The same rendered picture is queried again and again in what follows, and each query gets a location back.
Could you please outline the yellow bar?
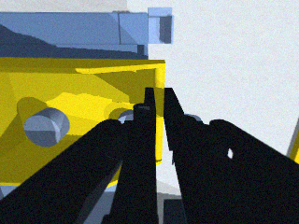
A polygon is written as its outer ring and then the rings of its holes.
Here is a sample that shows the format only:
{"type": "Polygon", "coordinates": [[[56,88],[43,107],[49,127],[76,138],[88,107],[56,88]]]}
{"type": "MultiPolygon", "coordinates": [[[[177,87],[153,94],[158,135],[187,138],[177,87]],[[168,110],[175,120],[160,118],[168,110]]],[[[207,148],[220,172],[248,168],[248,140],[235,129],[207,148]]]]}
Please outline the yellow bar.
{"type": "Polygon", "coordinates": [[[299,131],[298,131],[298,134],[296,136],[295,142],[293,144],[290,158],[293,161],[296,161],[297,163],[299,163],[299,131]]]}

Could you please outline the grey metal shelf rack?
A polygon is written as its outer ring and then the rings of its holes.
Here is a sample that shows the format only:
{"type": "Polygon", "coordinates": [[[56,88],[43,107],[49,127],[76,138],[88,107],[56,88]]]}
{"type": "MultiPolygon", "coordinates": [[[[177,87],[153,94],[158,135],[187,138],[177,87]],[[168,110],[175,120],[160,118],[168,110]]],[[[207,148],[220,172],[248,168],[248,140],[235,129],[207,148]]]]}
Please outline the grey metal shelf rack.
{"type": "Polygon", "coordinates": [[[0,12],[0,57],[148,60],[149,44],[173,44],[172,9],[0,12]]]}

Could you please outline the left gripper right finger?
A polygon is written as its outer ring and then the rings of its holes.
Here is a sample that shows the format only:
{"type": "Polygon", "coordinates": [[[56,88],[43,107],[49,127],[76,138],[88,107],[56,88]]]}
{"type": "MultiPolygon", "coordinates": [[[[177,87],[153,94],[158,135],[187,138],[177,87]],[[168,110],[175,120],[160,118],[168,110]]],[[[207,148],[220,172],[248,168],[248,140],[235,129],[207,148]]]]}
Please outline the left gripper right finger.
{"type": "Polygon", "coordinates": [[[164,126],[188,224],[299,224],[299,163],[227,120],[184,113],[173,88],[164,126]]]}

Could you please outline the grey steel disc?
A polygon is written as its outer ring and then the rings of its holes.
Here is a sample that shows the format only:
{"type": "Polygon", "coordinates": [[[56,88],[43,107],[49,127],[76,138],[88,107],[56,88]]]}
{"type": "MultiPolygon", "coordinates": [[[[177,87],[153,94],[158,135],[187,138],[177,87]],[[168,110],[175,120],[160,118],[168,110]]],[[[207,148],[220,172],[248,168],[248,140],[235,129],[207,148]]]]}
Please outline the grey steel disc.
{"type": "Polygon", "coordinates": [[[118,120],[121,123],[124,123],[126,116],[131,115],[131,114],[134,114],[133,110],[126,110],[120,114],[120,116],[118,117],[118,120]]]}

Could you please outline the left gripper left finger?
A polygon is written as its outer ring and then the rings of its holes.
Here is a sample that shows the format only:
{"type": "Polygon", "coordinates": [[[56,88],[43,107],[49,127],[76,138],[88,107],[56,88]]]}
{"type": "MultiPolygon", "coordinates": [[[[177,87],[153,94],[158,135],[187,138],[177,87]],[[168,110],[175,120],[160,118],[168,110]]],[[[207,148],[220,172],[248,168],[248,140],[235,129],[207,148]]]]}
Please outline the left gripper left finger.
{"type": "Polygon", "coordinates": [[[133,113],[99,122],[1,199],[0,224],[83,224],[120,167],[101,224],[159,224],[153,88],[133,113]]]}

